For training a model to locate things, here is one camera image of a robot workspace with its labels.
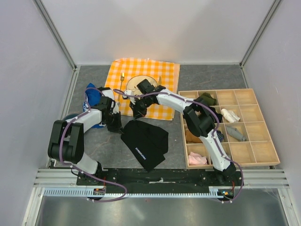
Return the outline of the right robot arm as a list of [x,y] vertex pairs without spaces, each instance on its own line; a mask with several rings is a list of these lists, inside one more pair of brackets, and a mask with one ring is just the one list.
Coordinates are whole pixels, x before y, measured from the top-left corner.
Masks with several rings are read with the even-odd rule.
[[152,104],[170,107],[180,113],[186,121],[187,128],[198,137],[210,155],[215,171],[216,182],[227,185],[235,174],[236,167],[228,158],[217,135],[219,120],[201,97],[196,99],[180,96],[159,85],[154,87],[144,79],[136,87],[142,93],[130,103],[134,118],[144,117]]

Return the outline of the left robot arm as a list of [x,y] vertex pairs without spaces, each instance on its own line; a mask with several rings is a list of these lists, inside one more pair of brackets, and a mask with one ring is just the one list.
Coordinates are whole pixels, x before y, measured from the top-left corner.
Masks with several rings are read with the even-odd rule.
[[101,123],[109,132],[123,132],[119,106],[110,97],[101,97],[100,103],[71,119],[56,120],[48,145],[49,158],[75,166],[81,173],[87,173],[91,184],[99,185],[103,181],[103,168],[85,153],[84,134]]

